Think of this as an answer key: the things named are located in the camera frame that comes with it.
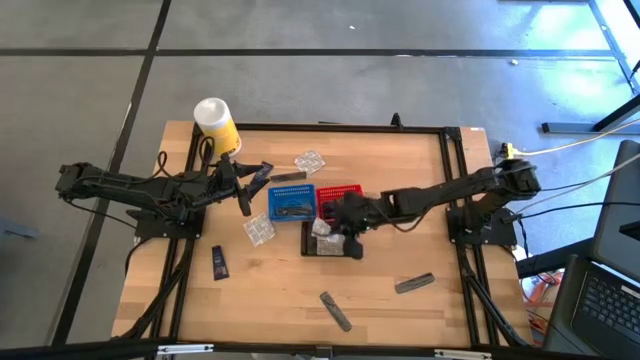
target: red box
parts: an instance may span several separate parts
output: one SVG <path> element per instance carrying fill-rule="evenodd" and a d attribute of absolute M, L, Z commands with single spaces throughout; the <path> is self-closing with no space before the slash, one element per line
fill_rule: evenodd
<path fill-rule="evenodd" d="M 333 218 L 325 218 L 324 209 L 322 206 L 328 202 L 342 199 L 344 197 L 344 194 L 349 191 L 362 195 L 362 186 L 343 185 L 316 189 L 316 198 L 318 200 L 318 217 L 326 222 L 332 222 Z"/>

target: white cable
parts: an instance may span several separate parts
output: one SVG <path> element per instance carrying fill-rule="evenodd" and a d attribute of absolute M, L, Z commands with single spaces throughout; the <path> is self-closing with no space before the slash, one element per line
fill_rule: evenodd
<path fill-rule="evenodd" d="M 618 130 L 622 130 L 622 129 L 626 128 L 627 126 L 631 126 L 631 125 L 633 125 L 633 124 L 635 124 L 635 123 L 637 123 L 637 122 L 639 122 L 639 121 L 640 121 L 640 119 L 635 119 L 635 120 L 630 121 L 630 122 L 628 122 L 628 123 L 626 123 L 626 124 L 624 124 L 624 125 L 618 126 L 618 127 L 617 127 L 617 128 L 615 128 L 615 129 L 611 129 L 611 130 L 609 130 L 609 131 L 607 131 L 607 132 L 604 132 L 604 133 L 602 133 L 602 134 L 600 134 L 600 135 L 597 135 L 597 136 L 594 136 L 594 137 L 592 137 L 592 138 L 588 138 L 588 139 L 584 139 L 584 140 L 576 141 L 576 142 L 571 143 L 571 144 L 566 144 L 566 145 L 562 145 L 562 146 L 557 146 L 557 147 L 554 147 L 554 148 L 551 148 L 551 149 L 539 150 L 539 151 L 532 151 L 532 152 L 525 152 L 525 151 L 520 151 L 520 150 L 518 150 L 518 149 L 515 149 L 515 148 L 514 148 L 514 149 L 513 149 L 513 154 L 514 154 L 514 155 L 521 155 L 521 156 L 533 156 L 533 155 L 547 154 L 547 153 L 550 153 L 550 152 L 554 152 L 554 151 L 558 151 L 558 150 L 562 150 L 562 149 L 570 148 L 570 147 L 572 147 L 572 146 L 585 144 L 585 143 L 591 142 L 591 141 L 593 141 L 593 140 L 598 140 L 598 139 L 600 139 L 601 137 L 604 137 L 604 136 L 607 136 L 607 135 L 613 134 L 614 132 L 616 132 L 616 131 L 618 131 Z"/>
<path fill-rule="evenodd" d="M 609 176 L 609 175 L 613 174 L 614 172 L 616 172 L 616 171 L 618 171 L 618 170 L 622 169 L 623 167 L 627 166 L 628 164 L 630 164 L 632 161 L 634 161 L 634 160 L 635 160 L 635 159 L 637 159 L 637 158 L 640 158 L 640 154 L 636 154 L 636 156 L 634 156 L 634 157 L 632 157 L 632 158 L 630 158 L 630 159 L 628 159 L 628 160 L 624 161 L 623 163 L 621 163 L 620 165 L 618 165 L 618 166 L 614 167 L 614 168 L 613 168 L 613 169 L 611 169 L 610 171 L 608 171 L 608 172 L 606 172 L 606 173 L 604 173 L 604 174 L 602 174 L 602 175 L 598 176 L 598 177 L 597 177 L 597 178 L 595 178 L 595 179 L 589 180 L 589 181 L 587 181 L 586 183 L 584 183 L 584 184 L 582 184 L 582 185 L 580 185 L 580 186 L 577 186 L 577 187 L 575 187 L 575 188 L 573 188 L 573 189 L 569 189 L 569 190 L 567 190 L 567 191 L 563 191 L 563 192 L 561 192 L 561 193 L 559 193 L 559 194 L 556 194 L 556 195 L 550 196 L 550 197 L 548 197 L 548 198 L 544 198 L 544 199 L 542 199 L 542 200 L 538 200 L 538 201 L 534 202 L 533 204 L 529 204 L 529 205 L 527 205 L 527 206 L 523 207 L 522 209 L 518 210 L 518 211 L 516 212 L 516 214 L 522 214 L 522 212 L 523 212 L 523 211 L 527 210 L 528 208 L 530 208 L 530 207 L 532 207 L 532 206 L 538 205 L 538 204 L 543 203 L 543 202 L 545 202 L 545 201 L 549 201 L 549 200 L 551 200 L 551 199 L 555 199 L 555 198 L 560 197 L 560 196 L 562 196 L 562 195 L 566 195 L 566 194 L 568 194 L 568 193 L 570 193 L 570 192 L 573 192 L 573 191 L 576 191 L 576 190 L 582 189 L 582 188 L 583 188 L 583 187 L 585 187 L 585 186 L 589 186 L 589 185 L 593 184 L 594 182 L 596 182 L 596 181 L 598 181 L 598 180 L 600 180 L 600 179 L 602 179 L 602 178 L 604 178 L 604 177 L 607 177 L 607 176 Z"/>

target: black laptop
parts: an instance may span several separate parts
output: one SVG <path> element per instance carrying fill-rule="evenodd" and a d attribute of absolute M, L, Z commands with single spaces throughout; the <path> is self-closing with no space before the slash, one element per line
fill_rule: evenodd
<path fill-rule="evenodd" d="M 623 141 L 616 165 L 638 153 L 640 144 Z M 640 203 L 640 159 L 611 176 L 605 201 Z M 640 359 L 638 220 L 639 207 L 603 207 L 571 318 L 578 338 L 614 359 Z"/>

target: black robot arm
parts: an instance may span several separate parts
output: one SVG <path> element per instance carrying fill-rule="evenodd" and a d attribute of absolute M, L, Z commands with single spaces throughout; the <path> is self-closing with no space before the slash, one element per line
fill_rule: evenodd
<path fill-rule="evenodd" d="M 76 163 L 60 168 L 56 190 L 66 202 L 97 197 L 140 208 L 127 211 L 138 221 L 136 236 L 191 237 L 188 235 L 199 235 L 204 208 L 211 203 L 237 197 L 242 214 L 251 215 L 251 199 L 268 182 L 242 187 L 238 179 L 262 166 L 231 162 L 228 154 L 222 154 L 212 166 L 211 175 L 205 166 L 175 176 L 141 178 Z"/>
<path fill-rule="evenodd" d="M 344 199 L 328 204 L 324 210 L 336 219 L 333 231 L 345 235 L 345 255 L 359 259 L 363 251 L 358 235 L 369 229 L 392 224 L 401 231 L 410 231 L 417 222 L 407 229 L 398 224 L 420 221 L 434 206 L 485 193 L 480 200 L 463 206 L 461 216 L 456 219 L 465 231 L 478 232 L 508 202 L 531 199 L 538 191 L 540 185 L 531 164 L 506 160 L 496 167 L 482 168 L 429 188 L 384 191 L 378 199 L 347 193 Z"/>

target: yellow label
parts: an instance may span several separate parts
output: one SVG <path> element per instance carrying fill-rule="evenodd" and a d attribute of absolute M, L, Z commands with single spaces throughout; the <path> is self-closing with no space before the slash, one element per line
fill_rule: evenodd
<path fill-rule="evenodd" d="M 226 152 L 231 153 L 231 156 L 233 156 L 240 149 L 240 136 L 233 119 L 229 119 L 221 128 L 203 132 L 206 136 L 211 136 L 216 141 L 213 153 L 217 157 Z"/>

